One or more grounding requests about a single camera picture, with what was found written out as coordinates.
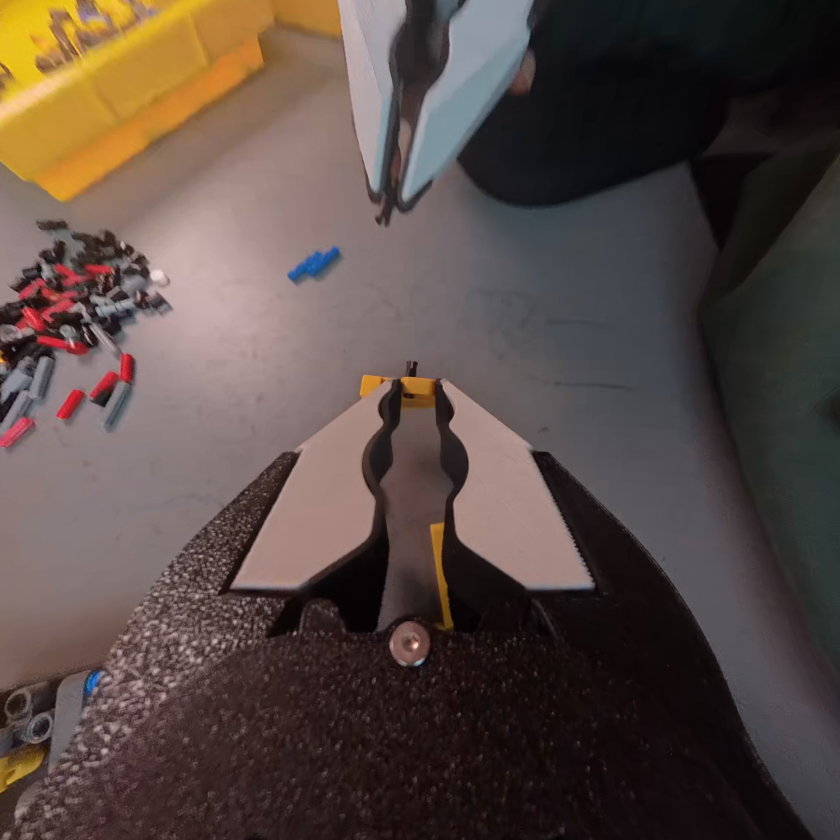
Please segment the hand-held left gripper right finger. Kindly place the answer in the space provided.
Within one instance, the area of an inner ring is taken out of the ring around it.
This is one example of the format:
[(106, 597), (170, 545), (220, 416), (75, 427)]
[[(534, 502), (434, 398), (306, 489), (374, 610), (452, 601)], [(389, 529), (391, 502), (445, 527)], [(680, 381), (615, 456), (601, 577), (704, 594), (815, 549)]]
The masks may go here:
[(595, 582), (530, 443), (449, 380), (436, 386), (454, 436), (453, 530), (465, 549), (526, 592), (592, 592)]

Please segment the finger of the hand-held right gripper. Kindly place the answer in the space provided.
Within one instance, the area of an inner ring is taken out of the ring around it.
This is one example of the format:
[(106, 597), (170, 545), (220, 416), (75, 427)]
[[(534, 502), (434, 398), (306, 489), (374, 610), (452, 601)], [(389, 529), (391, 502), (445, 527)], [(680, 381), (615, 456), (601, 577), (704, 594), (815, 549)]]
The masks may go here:
[(371, 197), (392, 183), (402, 84), (396, 43), (407, 18), (405, 1), (339, 1), (353, 128)]
[(518, 74), (535, 13), (529, 1), (433, 2), (426, 65), (409, 88), (409, 142), (397, 204), (414, 205), (458, 156)]

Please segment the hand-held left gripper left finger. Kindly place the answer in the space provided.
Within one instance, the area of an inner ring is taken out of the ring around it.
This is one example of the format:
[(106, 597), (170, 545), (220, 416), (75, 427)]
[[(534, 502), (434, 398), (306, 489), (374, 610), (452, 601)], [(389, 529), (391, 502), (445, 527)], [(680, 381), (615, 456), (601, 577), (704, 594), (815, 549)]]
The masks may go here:
[(384, 380), (294, 451), (288, 477), (231, 582), (298, 593), (372, 546), (384, 528), (402, 386)]

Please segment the yellow lego beam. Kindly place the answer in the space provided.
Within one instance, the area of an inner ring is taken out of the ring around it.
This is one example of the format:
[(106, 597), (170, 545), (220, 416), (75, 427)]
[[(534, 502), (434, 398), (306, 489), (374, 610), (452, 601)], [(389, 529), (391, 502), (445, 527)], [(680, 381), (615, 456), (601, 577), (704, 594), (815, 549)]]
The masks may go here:
[(434, 553), (434, 569), (440, 611), (440, 621), (437, 623), (437, 627), (442, 631), (452, 632), (455, 628), (455, 623), (450, 610), (448, 586), (443, 568), (445, 524), (443, 522), (434, 523), (429, 527), (429, 531)]

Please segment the yellow curved lego panel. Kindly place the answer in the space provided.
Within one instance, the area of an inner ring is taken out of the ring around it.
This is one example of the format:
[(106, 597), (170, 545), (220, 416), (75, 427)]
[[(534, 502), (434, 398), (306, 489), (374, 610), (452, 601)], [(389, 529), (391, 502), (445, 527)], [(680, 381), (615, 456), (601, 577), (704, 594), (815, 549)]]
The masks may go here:
[[(360, 385), (360, 398), (372, 394), (384, 383), (390, 383), (391, 377), (365, 374)], [(431, 409), (436, 405), (436, 381), (424, 377), (404, 376), (402, 384), (402, 410)]]

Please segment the pile of small lego connectors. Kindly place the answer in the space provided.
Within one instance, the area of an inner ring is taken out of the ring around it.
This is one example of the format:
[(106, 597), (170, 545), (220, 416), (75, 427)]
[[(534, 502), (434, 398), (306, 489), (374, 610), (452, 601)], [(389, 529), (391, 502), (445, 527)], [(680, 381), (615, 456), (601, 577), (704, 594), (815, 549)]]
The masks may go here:
[(133, 397), (138, 364), (122, 342), (139, 317), (163, 316), (172, 305), (162, 294), (170, 277), (109, 229), (86, 233), (60, 218), (40, 218), (49, 237), (35, 260), (9, 285), (14, 296), (1, 307), (1, 447), (17, 447), (36, 429), (36, 414), (49, 398), (58, 362), (103, 355), (108, 367), (89, 388), (74, 388), (55, 418), (73, 423), (81, 408), (99, 411), (111, 434)]

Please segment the heap of grey blue lego parts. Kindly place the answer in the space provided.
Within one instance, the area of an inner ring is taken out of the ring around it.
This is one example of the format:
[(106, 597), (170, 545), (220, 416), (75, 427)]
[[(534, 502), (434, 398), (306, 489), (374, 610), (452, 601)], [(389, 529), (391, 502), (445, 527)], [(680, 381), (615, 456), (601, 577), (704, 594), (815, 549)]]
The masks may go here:
[(42, 74), (60, 69), (90, 50), (155, 17), (152, 1), (2, 2), (1, 57), (4, 72)]

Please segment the black and yellow lego assembly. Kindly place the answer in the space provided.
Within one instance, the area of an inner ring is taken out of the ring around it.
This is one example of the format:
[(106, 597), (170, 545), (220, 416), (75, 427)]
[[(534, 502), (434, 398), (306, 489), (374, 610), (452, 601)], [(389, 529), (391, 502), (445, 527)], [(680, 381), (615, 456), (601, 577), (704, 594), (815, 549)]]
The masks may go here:
[(39, 681), (13, 689), (2, 704), (1, 792), (20, 789), (34, 774), (52, 773), (98, 687), (101, 668), (60, 682)]

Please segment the yellow plastic bin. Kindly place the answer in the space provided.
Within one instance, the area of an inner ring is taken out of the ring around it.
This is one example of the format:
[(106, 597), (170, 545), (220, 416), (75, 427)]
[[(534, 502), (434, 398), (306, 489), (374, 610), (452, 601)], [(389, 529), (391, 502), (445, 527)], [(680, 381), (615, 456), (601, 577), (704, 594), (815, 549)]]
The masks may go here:
[(327, 38), (341, 38), (338, 1), (271, 1), (270, 5), (278, 25)]
[(270, 2), (161, 3), (60, 69), (2, 69), (3, 166), (68, 202), (263, 66)]

